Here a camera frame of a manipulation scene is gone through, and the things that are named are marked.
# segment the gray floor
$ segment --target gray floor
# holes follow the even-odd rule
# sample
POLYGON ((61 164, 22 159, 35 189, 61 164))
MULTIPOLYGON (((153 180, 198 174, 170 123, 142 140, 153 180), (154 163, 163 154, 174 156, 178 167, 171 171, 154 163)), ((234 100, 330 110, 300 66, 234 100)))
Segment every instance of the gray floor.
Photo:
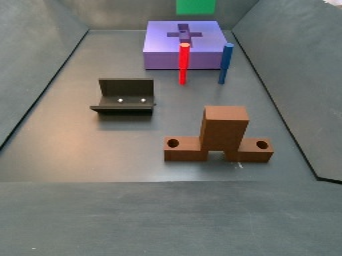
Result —
POLYGON ((341 197, 322 182, 3 183, 2 255, 340 256, 341 197))
POLYGON ((177 71, 145 71, 143 39, 89 34, 0 152, 2 254, 340 256, 341 186, 314 180, 238 46, 225 86, 218 71, 190 71, 181 87, 177 71), (150 119, 89 109, 99 77, 155 79, 150 119), (248 106, 248 135, 276 147, 269 164, 218 152, 208 163, 163 162, 163 137, 200 133, 206 104, 248 106))
MULTIPOLYGON (((234 41, 226 32, 229 41, 234 41)), ((143 68, 145 31, 91 31, 33 113, 0 152, 0 181, 314 181, 265 88, 236 44, 226 85, 220 71, 193 70, 185 87, 178 71, 143 68), (157 107, 149 117, 101 117, 99 78, 155 79, 157 107), (163 137, 198 135, 205 105, 245 105, 248 136, 270 137, 268 164, 163 161, 163 137)))

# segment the cross-shaped slot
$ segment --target cross-shaped slot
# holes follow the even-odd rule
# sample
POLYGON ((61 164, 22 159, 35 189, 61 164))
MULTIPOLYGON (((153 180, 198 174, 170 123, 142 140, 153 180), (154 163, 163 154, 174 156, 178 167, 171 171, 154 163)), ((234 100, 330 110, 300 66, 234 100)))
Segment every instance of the cross-shaped slot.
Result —
POLYGON ((202 32, 190 32, 189 24, 178 24, 179 32, 167 32, 167 37, 179 37, 181 43, 189 43, 193 47, 193 37, 204 37, 202 32))

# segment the brown base block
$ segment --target brown base block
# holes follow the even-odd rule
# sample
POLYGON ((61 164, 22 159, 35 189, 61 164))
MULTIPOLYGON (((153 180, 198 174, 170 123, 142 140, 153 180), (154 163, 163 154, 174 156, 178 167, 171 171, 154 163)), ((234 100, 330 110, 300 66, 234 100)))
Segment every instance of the brown base block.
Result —
POLYGON ((225 151, 230 162, 269 162, 274 150, 268 138, 244 138, 238 152, 225 151))
POLYGON ((165 161, 208 161, 209 151, 201 150, 200 137, 166 137, 165 161))

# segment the black bracket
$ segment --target black bracket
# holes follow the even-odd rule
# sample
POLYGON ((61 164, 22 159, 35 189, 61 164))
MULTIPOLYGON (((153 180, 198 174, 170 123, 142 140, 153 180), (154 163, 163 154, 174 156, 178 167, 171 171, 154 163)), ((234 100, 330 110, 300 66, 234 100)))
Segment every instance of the black bracket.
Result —
POLYGON ((99 79, 102 100, 91 109, 99 113, 154 112, 154 79, 110 78, 99 79))

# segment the gray wall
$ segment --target gray wall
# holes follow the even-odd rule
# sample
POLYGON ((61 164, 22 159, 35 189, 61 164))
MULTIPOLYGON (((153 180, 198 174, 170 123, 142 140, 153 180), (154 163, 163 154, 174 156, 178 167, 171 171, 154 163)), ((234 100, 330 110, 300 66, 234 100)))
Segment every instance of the gray wall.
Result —
POLYGON ((0 0, 0 146, 86 32, 55 0, 0 0))
POLYGON ((316 173, 333 180, 342 180, 341 24, 342 11, 322 0, 261 0, 233 30, 316 173))
POLYGON ((216 15, 177 16, 177 0, 59 0, 91 29, 146 29, 149 20, 217 20, 232 29, 260 0, 218 0, 216 15))

